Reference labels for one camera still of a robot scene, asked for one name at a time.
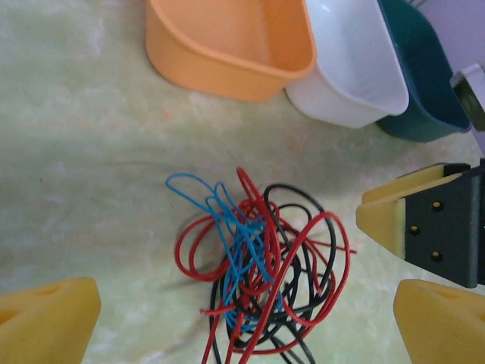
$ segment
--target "light green surface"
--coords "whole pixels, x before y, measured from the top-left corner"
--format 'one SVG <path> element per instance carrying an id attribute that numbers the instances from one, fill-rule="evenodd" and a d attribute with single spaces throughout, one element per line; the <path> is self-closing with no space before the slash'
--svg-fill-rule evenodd
<path id="1" fill-rule="evenodd" d="M 196 211 L 163 181 L 190 171 L 239 195 L 242 165 L 261 186 L 316 195 L 358 250 L 344 294 L 307 340 L 318 362 L 409 363 L 392 314 L 397 284 L 443 280 L 368 239 L 354 211 L 400 174 L 476 165 L 472 135 L 416 145 L 310 120 L 283 93 L 253 105 L 179 89 L 147 60 L 143 13 L 140 0 L 0 0 L 0 293 L 93 276 L 103 307 L 85 364 L 199 362 L 206 322 L 168 355 L 209 286 L 180 286 L 174 239 Z"/>

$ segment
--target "plastic bin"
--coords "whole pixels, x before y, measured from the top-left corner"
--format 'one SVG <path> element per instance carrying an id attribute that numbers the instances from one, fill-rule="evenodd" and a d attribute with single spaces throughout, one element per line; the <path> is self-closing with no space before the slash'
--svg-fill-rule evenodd
<path id="1" fill-rule="evenodd" d="M 378 121 L 379 127 L 392 136 L 422 143 L 468 132 L 471 123 L 449 83 L 453 72 L 433 27 L 403 0 L 380 0 L 380 5 L 410 98 L 404 114 Z"/>
<path id="2" fill-rule="evenodd" d="M 377 0 L 307 0 L 317 67 L 286 87 L 303 114 L 359 128 L 408 107 L 408 90 Z"/>
<path id="3" fill-rule="evenodd" d="M 304 0 L 148 0 L 145 46 L 172 83 L 253 102 L 316 60 Z"/>

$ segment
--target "electrical wire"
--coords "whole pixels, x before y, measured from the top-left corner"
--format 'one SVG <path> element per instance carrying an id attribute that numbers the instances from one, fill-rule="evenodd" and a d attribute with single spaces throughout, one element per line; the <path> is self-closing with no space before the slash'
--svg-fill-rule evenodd
<path id="1" fill-rule="evenodd" d="M 242 354 L 239 364 L 247 363 L 251 355 L 270 354 L 280 354 L 286 363 L 316 363 L 304 339 L 335 305 L 349 274 L 350 255 L 356 251 L 350 249 L 338 217 L 327 212 L 305 191 L 288 184 L 271 184 L 261 195 L 242 168 L 237 168 L 236 172 L 247 195 L 247 199 L 238 205 L 221 182 L 211 187 L 201 178 L 187 173 L 173 174 L 166 181 L 168 188 L 208 213 L 190 224 L 175 244 L 178 268 L 191 278 L 212 282 L 209 309 L 201 310 L 209 320 L 209 337 L 202 364 L 208 361 L 211 350 L 216 363 L 223 363 L 216 340 L 221 316 L 229 337 L 226 364 L 230 363 L 234 353 Z M 206 187 L 210 194 L 204 203 L 177 189 L 173 185 L 177 178 L 193 179 Z M 294 202 L 278 206 L 270 200 L 270 194 L 277 190 L 302 197 L 318 213 L 313 216 L 310 209 Z M 306 226 L 301 231 L 291 226 L 280 216 L 284 209 L 301 210 L 307 218 Z M 308 237 L 311 229 L 321 221 L 327 226 L 330 243 Z M 337 246 L 334 224 L 343 246 Z M 230 239 L 225 236 L 224 228 Z M 189 233 L 196 229 L 199 232 L 189 249 L 187 268 L 182 263 L 181 247 Z M 219 267 L 202 274 L 196 269 L 195 255 L 213 229 L 219 233 L 225 255 Z M 330 250 L 328 259 L 319 250 L 322 246 Z M 343 275 L 337 283 L 333 264 L 338 250 L 342 250 L 346 257 Z M 325 266 L 323 273 L 319 272 L 319 265 Z M 301 287 L 303 281 L 306 282 L 305 289 Z M 302 297 L 305 297 L 305 303 L 297 305 Z M 283 331 L 294 339 L 283 342 L 277 337 Z M 271 343 L 274 348 L 260 349 L 265 343 Z M 296 346 L 305 354 L 306 361 L 295 353 Z"/>

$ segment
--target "orange container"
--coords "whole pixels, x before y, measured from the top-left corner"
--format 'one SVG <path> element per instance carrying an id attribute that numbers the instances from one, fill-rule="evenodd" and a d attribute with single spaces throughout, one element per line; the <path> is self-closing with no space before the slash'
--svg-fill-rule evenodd
<path id="1" fill-rule="evenodd" d="M 145 45 L 176 85 L 253 102 L 316 60 L 305 0 L 147 0 Z"/>

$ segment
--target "black wire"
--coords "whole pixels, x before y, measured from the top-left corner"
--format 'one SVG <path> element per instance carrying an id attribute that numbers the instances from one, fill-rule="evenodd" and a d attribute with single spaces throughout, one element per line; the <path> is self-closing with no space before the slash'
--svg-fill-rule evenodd
<path id="1" fill-rule="evenodd" d="M 278 217 L 275 215 L 274 208 L 270 205 L 270 200 L 269 200 L 269 195 L 271 191 L 274 190 L 288 190 L 291 191 L 307 201 L 309 201 L 318 211 L 319 213 L 325 212 L 323 206 L 312 196 L 308 195 L 306 192 L 300 190 L 299 188 L 296 188 L 294 186 L 288 185 L 288 184 L 271 184 L 268 186 L 263 193 L 263 198 L 264 198 L 264 203 L 266 207 L 268 208 L 268 211 L 271 214 L 271 218 L 273 219 L 273 222 L 275 223 L 277 227 L 277 232 L 279 235 L 282 237 L 283 242 L 286 245 L 286 249 L 284 249 L 281 252 L 281 259 L 284 261 L 286 256 L 288 255 L 289 250 L 291 249 L 291 244 L 292 244 L 292 238 L 288 236 L 287 233 L 292 233 L 298 236 L 300 232 L 296 229 L 290 228 L 290 227 L 282 227 Z M 288 209 L 288 208 L 295 208 L 295 209 L 300 209 L 302 210 L 308 219 L 308 223 L 312 220 L 312 214 L 308 208 L 305 206 L 298 204 L 298 203 L 287 203 L 281 206 L 278 206 L 278 209 L 281 211 L 282 209 Z M 330 233 L 330 256 L 328 259 L 328 264 L 327 267 L 325 268 L 324 273 L 318 273 L 318 277 L 320 278 L 320 289 L 322 291 L 321 294 L 318 294 L 314 291 L 314 281 L 311 276 L 311 261 L 310 261 L 310 256 L 308 254 L 308 247 L 306 244 L 301 245 L 301 250 L 303 253 L 303 258 L 305 260 L 305 266 L 302 266 L 302 263 L 300 261 L 300 258 L 298 256 L 295 256 L 295 258 L 291 261 L 290 263 L 290 269 L 293 272 L 293 278 L 290 281 L 285 281 L 283 283 L 283 289 L 281 290 L 281 296 L 283 300 L 286 300 L 288 302 L 288 305 L 292 307 L 292 310 L 294 311 L 295 314 L 297 314 L 301 319 L 304 320 L 309 320 L 311 319 L 314 311 L 316 308 L 321 306 L 325 300 L 328 298 L 330 295 L 330 292 L 332 290 L 332 283 L 330 280 L 330 274 L 333 269 L 333 264 L 335 262 L 335 255 L 336 255 L 336 235 L 335 235 L 335 230 L 333 228 L 332 221 L 329 218 L 325 219 L 325 222 L 328 227 L 328 231 Z M 250 263 L 250 259 L 252 257 L 248 253 L 245 257 L 244 264 Z M 295 301 L 297 294 L 299 292 L 299 279 L 302 276 L 302 274 L 305 274 L 307 276 L 307 282 L 308 282 L 308 302 L 304 306 L 300 307 L 294 307 Z M 246 272 L 244 275 L 244 283 L 249 286 L 249 272 Z M 220 279 L 214 282 L 212 285 L 212 291 L 211 291 L 211 299 L 210 299 L 210 309 L 215 309 L 216 308 L 216 301 L 217 299 L 222 300 L 223 297 L 223 290 L 224 290 L 224 279 L 225 275 L 223 275 Z M 249 299 L 251 300 L 252 308 L 255 310 L 253 312 L 252 310 L 246 309 L 243 304 L 239 301 L 238 293 L 235 292 L 233 294 L 233 304 L 236 307 L 236 311 L 238 313 L 243 313 L 245 317 L 252 318 L 252 319 L 259 319 L 261 318 L 261 314 L 263 312 L 263 308 L 260 306 L 260 303 L 254 298 L 250 297 Z M 212 329 L 214 325 L 214 317 L 209 316 L 209 327 Z M 288 330 L 292 336 L 295 338 L 295 340 L 299 343 L 299 346 L 302 348 L 303 353 L 306 356 L 306 359 L 310 364 L 315 364 L 315 359 L 311 354 L 311 351 L 305 344 L 305 342 L 302 339 L 302 336 L 308 331 L 308 328 L 305 326 L 302 326 L 300 329 L 296 328 L 295 322 L 288 316 L 286 312 L 278 312 L 277 311 L 277 305 L 275 304 L 274 307 L 271 310 L 271 314 L 268 318 L 268 322 L 266 324 L 266 327 L 264 328 L 261 337 L 258 339 L 257 346 L 260 344 L 263 344 L 267 341 L 270 341 L 275 349 L 284 347 L 285 344 L 280 340 L 276 334 L 278 331 L 280 331 L 282 328 L 285 328 Z M 233 329 L 230 327 L 230 325 L 226 322 L 226 330 L 227 330 L 227 336 L 230 338 Z M 243 336 L 248 336 L 249 339 L 243 340 L 242 337 L 236 340 L 235 342 L 235 348 L 243 350 L 245 347 L 248 346 L 250 337 L 254 334 L 254 330 L 249 330 L 245 333 L 243 333 Z M 217 345 L 217 339 L 214 338 L 214 341 L 212 343 L 212 350 L 214 351 L 214 357 L 215 361 L 217 364 L 222 364 L 222 359 L 221 359 L 221 354 L 218 349 Z M 300 358 L 298 355 L 293 350 L 287 350 L 284 353 L 280 353 L 281 357 L 283 358 L 284 362 L 287 364 L 305 364 L 302 358 Z"/>

